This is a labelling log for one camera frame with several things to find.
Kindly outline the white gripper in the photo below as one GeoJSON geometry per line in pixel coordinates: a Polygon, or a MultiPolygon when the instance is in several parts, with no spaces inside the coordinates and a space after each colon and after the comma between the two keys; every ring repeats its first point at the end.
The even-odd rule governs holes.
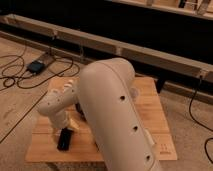
{"type": "Polygon", "coordinates": [[[53,134],[58,133],[61,129],[64,128],[67,128],[68,130],[74,132],[77,132],[79,130],[79,125],[68,113],[65,113],[63,115],[53,115],[50,118],[50,121],[53,128],[53,134]]]}

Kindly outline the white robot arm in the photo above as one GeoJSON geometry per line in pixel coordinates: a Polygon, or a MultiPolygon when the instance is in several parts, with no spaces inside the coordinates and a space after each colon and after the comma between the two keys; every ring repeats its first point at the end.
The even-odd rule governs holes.
{"type": "Polygon", "coordinates": [[[38,112],[61,129],[69,124],[65,109],[78,104],[108,171],[163,171],[131,97],[134,78],[123,58],[92,62],[64,91],[48,91],[38,112]]]}

